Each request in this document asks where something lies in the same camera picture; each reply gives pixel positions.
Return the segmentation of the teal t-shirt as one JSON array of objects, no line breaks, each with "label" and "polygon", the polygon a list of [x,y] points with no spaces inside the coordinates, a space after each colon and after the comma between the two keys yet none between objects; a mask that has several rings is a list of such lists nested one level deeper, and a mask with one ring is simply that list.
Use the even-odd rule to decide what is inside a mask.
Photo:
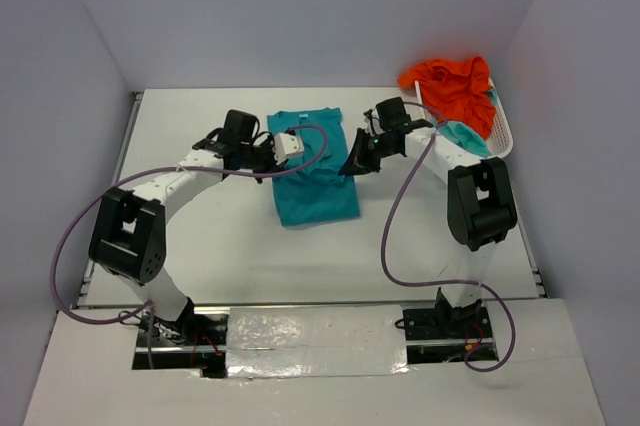
[{"label": "teal t-shirt", "polygon": [[298,130],[304,153],[290,160],[287,167],[295,168],[310,160],[323,144],[327,147],[313,164],[272,181],[275,208],[281,224],[297,227],[359,218],[355,180],[339,174],[348,157],[341,110],[279,111],[267,117],[267,126],[272,133],[308,124],[321,127],[326,134],[322,135],[314,128]]}]

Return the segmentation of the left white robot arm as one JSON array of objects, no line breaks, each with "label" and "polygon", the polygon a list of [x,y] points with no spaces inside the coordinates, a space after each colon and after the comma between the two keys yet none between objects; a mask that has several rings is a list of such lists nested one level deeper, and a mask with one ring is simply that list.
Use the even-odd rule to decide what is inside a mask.
[{"label": "left white robot arm", "polygon": [[222,127],[196,142],[177,166],[131,190],[110,188],[101,198],[89,258],[150,302],[160,332],[173,344],[192,339],[207,320],[179,290],[164,262],[166,226],[186,204],[221,183],[231,171],[276,170],[273,139],[258,142],[259,119],[231,110]]}]

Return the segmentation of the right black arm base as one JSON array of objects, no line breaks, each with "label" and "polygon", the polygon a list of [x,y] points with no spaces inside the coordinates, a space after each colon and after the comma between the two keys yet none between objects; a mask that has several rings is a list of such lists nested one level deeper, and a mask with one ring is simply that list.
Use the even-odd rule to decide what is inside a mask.
[{"label": "right black arm base", "polygon": [[404,332],[410,365],[463,362],[465,355],[479,346],[484,348],[473,352],[470,362],[498,360],[484,306],[470,319],[447,325],[435,307],[404,309],[394,326]]}]

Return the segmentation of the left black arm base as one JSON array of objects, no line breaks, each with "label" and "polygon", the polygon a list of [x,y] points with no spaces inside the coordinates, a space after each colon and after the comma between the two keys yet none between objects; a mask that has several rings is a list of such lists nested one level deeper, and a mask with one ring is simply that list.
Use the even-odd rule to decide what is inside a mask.
[{"label": "left black arm base", "polygon": [[125,319],[121,324],[136,330],[134,371],[193,370],[204,378],[223,379],[226,366],[229,315],[194,314],[181,331],[175,324],[160,319],[151,323],[149,313]]}]

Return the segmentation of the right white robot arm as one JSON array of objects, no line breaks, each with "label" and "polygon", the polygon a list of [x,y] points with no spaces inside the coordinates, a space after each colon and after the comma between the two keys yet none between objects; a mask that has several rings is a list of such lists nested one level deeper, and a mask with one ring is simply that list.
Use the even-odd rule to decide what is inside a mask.
[{"label": "right white robot arm", "polygon": [[456,337],[480,310],[495,248],[517,224],[516,205],[503,159],[466,151],[445,135],[451,120],[428,106],[413,117],[414,105],[394,97],[365,111],[365,125],[339,173],[378,173],[383,159],[400,155],[414,162],[410,178],[425,167],[444,182],[446,224],[463,251],[431,284],[437,289],[435,326],[442,335]]}]

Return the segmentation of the light turquoise t-shirt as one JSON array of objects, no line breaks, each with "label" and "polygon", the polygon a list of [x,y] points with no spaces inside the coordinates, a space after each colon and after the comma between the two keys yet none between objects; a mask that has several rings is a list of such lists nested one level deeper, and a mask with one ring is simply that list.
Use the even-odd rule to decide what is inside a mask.
[{"label": "light turquoise t-shirt", "polygon": [[467,96],[447,99],[440,105],[447,122],[439,130],[442,136],[467,152],[487,158],[487,140],[497,118],[497,91],[490,88],[479,97]]}]

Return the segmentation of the orange t-shirt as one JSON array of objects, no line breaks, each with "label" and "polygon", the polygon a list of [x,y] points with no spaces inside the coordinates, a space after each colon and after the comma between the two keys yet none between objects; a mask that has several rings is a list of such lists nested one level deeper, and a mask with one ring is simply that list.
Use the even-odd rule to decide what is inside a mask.
[{"label": "orange t-shirt", "polygon": [[397,78],[401,89],[418,85],[424,103],[450,121],[466,124],[483,140],[492,132],[496,107],[489,98],[493,89],[484,58],[462,61],[430,59],[415,64]]}]

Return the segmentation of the white plastic basket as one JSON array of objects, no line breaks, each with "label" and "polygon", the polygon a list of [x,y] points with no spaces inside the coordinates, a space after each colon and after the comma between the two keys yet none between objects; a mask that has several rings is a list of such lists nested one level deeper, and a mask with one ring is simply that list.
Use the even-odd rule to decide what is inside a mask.
[{"label": "white plastic basket", "polygon": [[496,114],[494,116],[491,135],[485,140],[485,143],[492,156],[506,158],[513,148],[513,136],[498,90],[492,78],[489,78],[489,84],[491,90],[488,92],[488,96],[496,108]]}]

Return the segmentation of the silver foil tape sheet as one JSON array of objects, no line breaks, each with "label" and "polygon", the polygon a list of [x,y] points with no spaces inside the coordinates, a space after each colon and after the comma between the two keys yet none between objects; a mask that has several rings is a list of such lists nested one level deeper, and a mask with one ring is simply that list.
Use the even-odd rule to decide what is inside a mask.
[{"label": "silver foil tape sheet", "polygon": [[408,371],[397,305],[234,308],[230,378],[368,377]]}]

